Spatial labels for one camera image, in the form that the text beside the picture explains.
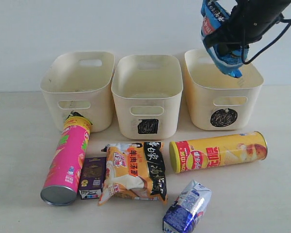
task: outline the white table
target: white table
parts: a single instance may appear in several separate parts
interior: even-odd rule
[[[264,134],[268,157],[250,164],[175,174],[168,143],[257,130]],[[232,132],[206,132],[190,121],[183,103],[177,133],[164,140],[168,204],[158,201],[76,200],[54,207],[40,190],[61,132],[53,124],[40,92],[0,93],[0,233],[160,233],[169,205],[191,179],[213,191],[208,210],[194,232],[291,233],[291,86],[262,88],[248,126]],[[114,121],[91,134],[87,157],[103,155],[123,137]]]

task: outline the small box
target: small box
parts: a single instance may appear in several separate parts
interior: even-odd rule
[[[81,199],[99,198],[106,177],[106,157],[85,158],[79,183]]]

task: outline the cream plastic bin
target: cream plastic bin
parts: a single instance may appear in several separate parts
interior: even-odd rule
[[[263,85],[252,65],[239,79],[225,75],[205,50],[185,53],[184,92],[193,124],[203,130],[236,130],[247,125]]]
[[[54,61],[40,87],[60,131],[73,110],[92,122],[91,132],[110,126],[114,63],[113,54],[100,51],[71,52]]]
[[[161,140],[178,126],[183,81],[179,60],[169,55],[130,55],[115,70],[112,93],[123,136]]]

